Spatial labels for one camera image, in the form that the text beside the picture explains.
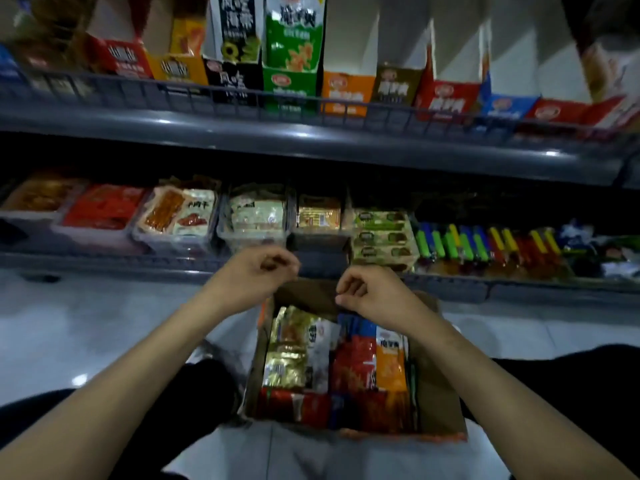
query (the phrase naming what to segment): tile floor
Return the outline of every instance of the tile floor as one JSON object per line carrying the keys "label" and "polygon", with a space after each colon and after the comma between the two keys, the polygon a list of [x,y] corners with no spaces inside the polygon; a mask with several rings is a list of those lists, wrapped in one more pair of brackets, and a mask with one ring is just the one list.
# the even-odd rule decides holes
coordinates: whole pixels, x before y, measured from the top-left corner
{"label": "tile floor", "polygon": [[[68,276],[30,283],[0,272],[0,404],[91,378],[144,337],[196,285]],[[640,346],[632,310],[444,303],[445,317],[494,357],[552,358],[601,344]],[[209,339],[247,373],[257,310],[236,315]],[[311,438],[280,426],[219,428],[168,469],[215,479],[507,479],[482,429],[468,423],[460,445],[352,443]]]}

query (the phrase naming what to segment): hand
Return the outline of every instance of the hand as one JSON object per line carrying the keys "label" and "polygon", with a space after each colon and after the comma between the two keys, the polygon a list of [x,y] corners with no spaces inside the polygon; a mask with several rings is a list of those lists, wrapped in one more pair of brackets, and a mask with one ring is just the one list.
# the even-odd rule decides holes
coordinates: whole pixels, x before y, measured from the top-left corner
{"label": "hand", "polygon": [[296,280],[299,270],[300,261],[288,250],[254,246],[229,259],[200,293],[224,319],[259,305],[281,285]]}
{"label": "hand", "polygon": [[416,323],[431,313],[388,267],[351,266],[336,292],[336,304],[405,335],[415,336]]}

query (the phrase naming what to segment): black pants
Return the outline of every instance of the black pants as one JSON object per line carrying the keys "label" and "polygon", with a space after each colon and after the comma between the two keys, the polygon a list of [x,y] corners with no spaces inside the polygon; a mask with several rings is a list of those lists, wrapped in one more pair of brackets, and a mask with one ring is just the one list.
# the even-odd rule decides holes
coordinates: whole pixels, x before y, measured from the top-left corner
{"label": "black pants", "polygon": [[[47,392],[0,408],[0,449],[73,391]],[[183,366],[145,415],[110,478],[171,477],[162,468],[230,418],[235,391],[220,362],[207,359]]]}
{"label": "black pants", "polygon": [[[640,426],[635,415],[640,349],[604,346],[553,360],[496,362],[640,475],[633,439]],[[0,408],[0,448],[72,392],[50,392]],[[158,477],[180,452],[226,421],[233,402],[233,379],[219,362],[185,365],[146,414],[111,478]],[[463,413],[474,419],[464,404]]]}

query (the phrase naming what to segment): person's left hand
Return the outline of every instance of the person's left hand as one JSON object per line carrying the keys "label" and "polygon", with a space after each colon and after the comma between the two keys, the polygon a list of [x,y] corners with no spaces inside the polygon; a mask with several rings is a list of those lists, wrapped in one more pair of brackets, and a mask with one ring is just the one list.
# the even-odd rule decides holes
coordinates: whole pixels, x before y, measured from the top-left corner
{"label": "person's left hand", "polygon": [[300,261],[288,250],[254,246],[229,259],[200,294],[226,318],[259,305],[281,285],[297,279],[299,270]]}

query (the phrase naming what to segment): plastic bin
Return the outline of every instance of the plastic bin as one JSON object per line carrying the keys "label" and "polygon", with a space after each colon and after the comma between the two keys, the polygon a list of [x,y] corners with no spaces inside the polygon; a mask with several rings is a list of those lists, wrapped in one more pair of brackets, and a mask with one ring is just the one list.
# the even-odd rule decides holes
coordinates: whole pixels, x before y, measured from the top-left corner
{"label": "plastic bin", "polygon": [[342,202],[340,214],[340,229],[329,230],[322,228],[298,227],[298,193],[292,191],[293,210],[291,213],[292,247],[297,251],[342,251],[352,234],[348,222],[348,194],[340,196]]}
{"label": "plastic bin", "polygon": [[136,213],[129,220],[124,229],[92,229],[62,225],[67,213],[76,203],[76,199],[80,197],[87,188],[88,186],[86,186],[82,192],[78,193],[75,199],[69,201],[64,209],[61,209],[51,225],[52,231],[54,233],[67,236],[73,241],[78,250],[82,252],[117,255],[145,254],[148,247],[140,242],[133,241],[131,238],[131,231],[140,218],[140,214],[144,209],[142,203],[146,201],[148,195],[145,195],[141,199],[141,203],[138,206]]}
{"label": "plastic bin", "polygon": [[[146,199],[143,208],[149,201],[153,199],[151,193]],[[175,235],[175,234],[151,234],[142,231],[134,224],[131,233],[135,241],[148,245],[156,254],[164,256],[180,256],[180,257],[198,257],[206,256],[214,253],[211,241],[218,224],[220,214],[220,206],[223,201],[223,195],[218,191],[218,198],[212,210],[209,220],[209,229],[205,235]],[[136,223],[142,215],[140,211],[136,217]]]}
{"label": "plastic bin", "polygon": [[284,229],[263,231],[238,231],[231,229],[231,208],[229,208],[229,193],[225,193],[220,201],[220,217],[216,234],[229,249],[235,253],[249,246],[260,244],[277,244],[283,248],[287,245],[287,238],[291,234],[291,215],[295,209],[295,200],[290,188],[285,189]]}
{"label": "plastic bin", "polygon": [[[84,191],[87,182],[73,178],[63,178],[61,180],[68,180],[73,184],[73,188],[69,191],[62,205],[60,205],[57,210],[40,212],[34,210],[0,209],[0,219],[15,226],[27,235],[27,240],[19,243],[22,249],[63,252],[73,247],[73,241],[67,236],[54,233],[51,226],[62,214],[66,213],[68,206]],[[24,190],[25,185],[28,185],[28,181],[27,179],[16,187],[3,205],[10,205],[12,199]]]}

